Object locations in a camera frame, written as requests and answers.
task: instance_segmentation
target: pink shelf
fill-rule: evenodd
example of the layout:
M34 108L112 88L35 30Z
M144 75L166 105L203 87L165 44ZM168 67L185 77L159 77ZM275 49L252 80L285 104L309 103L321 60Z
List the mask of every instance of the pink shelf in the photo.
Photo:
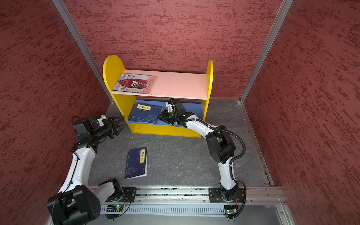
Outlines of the pink shelf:
M125 73L156 76L151 94L122 92L122 95L152 96L164 98L207 99L206 74L173 73L126 69Z

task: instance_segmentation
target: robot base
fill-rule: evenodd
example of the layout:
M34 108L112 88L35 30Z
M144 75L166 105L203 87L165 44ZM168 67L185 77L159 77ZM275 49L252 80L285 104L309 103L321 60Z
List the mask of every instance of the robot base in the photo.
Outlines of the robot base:
M121 189L122 189L121 193L110 196L105 202L114 202L114 203L123 203L124 201L127 203L134 202L137 188L122 187Z
M229 190L233 191L232 194L230 194L230 196L226 199L224 199L223 195L225 193L225 190L223 188L209 188L209 199L210 202L236 202L236 199L238 199L238 202L246 202L246 199L244 199L244 189L243 188L239 188L237 185L232 189Z

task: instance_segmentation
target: blue book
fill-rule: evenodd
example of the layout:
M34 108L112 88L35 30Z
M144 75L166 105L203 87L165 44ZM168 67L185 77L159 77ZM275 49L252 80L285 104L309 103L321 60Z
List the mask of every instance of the blue book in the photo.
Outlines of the blue book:
M158 119L156 117L161 114L162 110L163 108L161 106L135 103L127 120L157 124Z
M146 176L148 147L127 151L125 179Z

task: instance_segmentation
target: illustrated book cover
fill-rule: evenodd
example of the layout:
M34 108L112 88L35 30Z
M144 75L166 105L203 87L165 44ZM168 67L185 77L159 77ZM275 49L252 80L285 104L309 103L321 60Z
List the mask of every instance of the illustrated book cover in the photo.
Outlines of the illustrated book cover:
M120 92L150 94L155 80L155 76L121 73L113 91L115 94L119 94Z

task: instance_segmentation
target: yellow bookshelf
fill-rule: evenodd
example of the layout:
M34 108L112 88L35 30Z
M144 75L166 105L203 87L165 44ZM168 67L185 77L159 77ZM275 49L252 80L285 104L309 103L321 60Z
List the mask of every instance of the yellow bookshelf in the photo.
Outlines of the yellow bookshelf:
M201 104L184 103L184 108L187 109L187 111L198 111L198 113L194 113L199 118L205 120L212 88L213 67L213 61L209 60L206 74L130 70L125 69L124 64L118 56L110 55L105 59L103 75L105 84L111 93L114 102L118 106L121 114L125 117L125 120L133 133L201 137L193 130L184 127L168 125L161 121L159 121L158 124L136 123L129 122L127 118L130 114L132 106L137 102L136 96L151 96L200 99L202 100ZM151 90L151 94L125 92L122 94L118 94L116 92L113 93L112 89L114 88L121 73L156 76L156 81Z

